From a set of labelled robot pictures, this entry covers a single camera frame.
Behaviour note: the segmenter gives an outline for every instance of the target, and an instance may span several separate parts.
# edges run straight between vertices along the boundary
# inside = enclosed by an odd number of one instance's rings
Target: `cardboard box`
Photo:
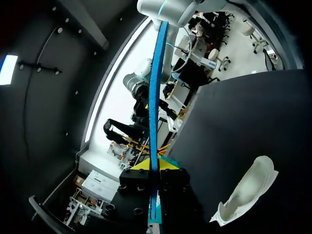
[[[81,178],[80,176],[76,175],[74,179],[74,183],[79,187],[82,188],[82,184],[84,183],[84,179]]]

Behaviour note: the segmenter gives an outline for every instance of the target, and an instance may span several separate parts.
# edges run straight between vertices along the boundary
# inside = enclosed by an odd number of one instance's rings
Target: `white shoe insole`
[[[224,221],[231,219],[238,207],[248,204],[261,192],[269,172],[267,163],[255,161],[235,188],[232,199],[224,207],[220,206],[220,216]]]

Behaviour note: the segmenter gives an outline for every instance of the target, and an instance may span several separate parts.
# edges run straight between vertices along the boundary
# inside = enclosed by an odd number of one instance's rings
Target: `yellow object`
[[[133,168],[131,168],[131,170],[139,170],[139,169],[144,169],[144,170],[149,170],[150,169],[150,159],[146,159],[143,162],[139,163],[138,165],[134,166]],[[159,159],[159,169],[160,170],[165,170],[165,169],[171,169],[171,170],[177,170],[178,167],[172,165],[171,163],[163,160],[163,159]]]

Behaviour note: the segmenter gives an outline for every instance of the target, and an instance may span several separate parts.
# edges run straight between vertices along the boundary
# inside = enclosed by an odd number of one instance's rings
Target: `office chair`
[[[253,53],[254,54],[257,54],[257,48],[258,46],[264,46],[265,45],[268,45],[268,42],[262,38],[258,39],[255,35],[254,35],[254,32],[255,32],[255,28],[254,27],[251,27],[249,24],[246,23],[247,20],[244,20],[242,25],[241,25],[241,33],[244,35],[244,36],[247,36],[247,37],[250,37],[250,39],[254,39],[254,42],[253,42]]]

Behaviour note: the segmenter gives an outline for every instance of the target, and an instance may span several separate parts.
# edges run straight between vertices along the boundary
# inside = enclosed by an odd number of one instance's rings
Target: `blue foam strip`
[[[159,108],[160,77],[166,48],[168,22],[162,22],[158,33],[149,88],[149,121],[150,121],[150,155],[151,155],[151,212],[150,218],[156,219],[156,202],[158,192],[159,164],[157,159],[157,123]]]

